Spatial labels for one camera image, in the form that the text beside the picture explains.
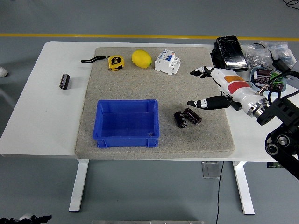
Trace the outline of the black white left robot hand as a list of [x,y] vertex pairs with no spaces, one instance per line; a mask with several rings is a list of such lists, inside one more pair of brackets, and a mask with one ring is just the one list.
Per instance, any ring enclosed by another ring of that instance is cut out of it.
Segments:
[[47,223],[50,219],[52,219],[52,215],[45,215],[41,217],[37,217],[31,214],[24,214],[20,219],[14,218],[1,218],[1,224],[43,224]]

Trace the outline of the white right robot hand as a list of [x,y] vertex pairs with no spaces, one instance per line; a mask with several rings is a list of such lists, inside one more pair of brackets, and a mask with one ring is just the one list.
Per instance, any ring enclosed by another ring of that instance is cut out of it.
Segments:
[[233,70],[204,66],[190,74],[201,78],[211,77],[222,88],[223,93],[220,96],[188,101],[189,106],[204,110],[227,108],[231,105],[228,99],[230,96],[234,102],[240,103],[244,112],[251,117],[256,116],[258,110],[267,107],[267,98],[264,95],[257,95],[251,86]]

